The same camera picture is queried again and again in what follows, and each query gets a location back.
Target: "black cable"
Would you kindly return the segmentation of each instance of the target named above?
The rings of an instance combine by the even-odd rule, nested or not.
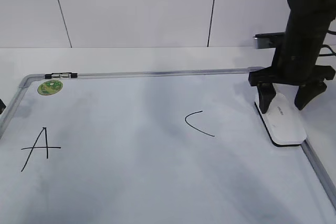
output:
[[[319,56],[336,56],[336,52],[334,50],[332,50],[332,48],[329,46],[329,45],[322,45],[321,49],[322,48],[328,48],[332,53],[331,54],[321,54]]]
[[[336,31],[328,30],[328,34],[336,35]]]

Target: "white wall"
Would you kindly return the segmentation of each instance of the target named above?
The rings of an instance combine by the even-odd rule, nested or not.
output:
[[[0,47],[69,47],[57,0],[0,0]]]
[[[289,13],[287,0],[215,0],[210,46],[252,46],[255,34],[285,31]]]
[[[205,47],[213,0],[60,0],[73,47]],[[0,47],[69,47],[57,0],[0,0]],[[284,31],[287,0],[215,0],[209,45]],[[336,21],[332,23],[336,30]],[[336,45],[328,35],[326,44]]]
[[[204,47],[212,0],[60,0],[73,47]]]

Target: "table surface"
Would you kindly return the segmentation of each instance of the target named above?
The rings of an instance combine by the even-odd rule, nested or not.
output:
[[[257,50],[253,47],[0,49],[0,98],[5,104],[9,104],[19,83],[28,74],[267,67],[271,64],[273,54],[274,49]],[[334,57],[320,57],[317,63],[336,68]],[[329,147],[323,146],[319,141],[323,132],[315,129],[308,129],[307,132],[309,136],[313,136],[310,137],[310,142],[318,150],[318,156],[330,152]]]

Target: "metal bracket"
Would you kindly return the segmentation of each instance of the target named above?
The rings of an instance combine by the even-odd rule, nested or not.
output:
[[[45,79],[62,79],[62,78],[77,78],[77,73],[48,73],[45,75]]]

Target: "black marker writing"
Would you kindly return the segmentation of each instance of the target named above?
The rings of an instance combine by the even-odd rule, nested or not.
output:
[[[203,134],[208,135],[208,136],[214,136],[214,135],[210,135],[210,134],[208,134],[208,133],[206,133],[206,132],[204,132],[204,131],[201,131],[201,130],[199,130],[198,128],[196,128],[196,127],[194,127],[194,126],[192,126],[191,124],[188,123],[187,118],[188,118],[189,116],[194,115],[194,114],[197,114],[197,113],[202,113],[202,112],[203,112],[203,111],[197,111],[197,112],[191,113],[191,114],[187,115],[187,116],[184,118],[184,120],[185,120],[185,122],[186,122],[190,127],[194,128],[195,130],[197,130],[197,131],[199,131],[199,132],[202,132]]]
[[[41,136],[41,134],[42,134],[43,131],[44,131],[44,135],[45,135],[45,139],[46,139],[46,146],[38,146],[38,147],[36,147],[35,145],[37,144],[37,141],[40,138],[40,136]],[[35,143],[33,144],[33,146],[21,149],[21,150],[31,149],[30,152],[29,152],[29,155],[27,157],[26,163],[23,166],[21,172],[23,172],[23,170],[26,168],[26,165],[28,164],[29,158],[30,158],[31,154],[33,153],[33,150],[36,149],[36,148],[45,148],[46,151],[47,151],[47,159],[49,158],[49,149],[50,148],[61,149],[61,147],[59,147],[59,146],[48,146],[47,128],[43,127],[42,130],[41,130],[41,132],[38,134],[38,136],[37,136],[37,138],[36,138]]]

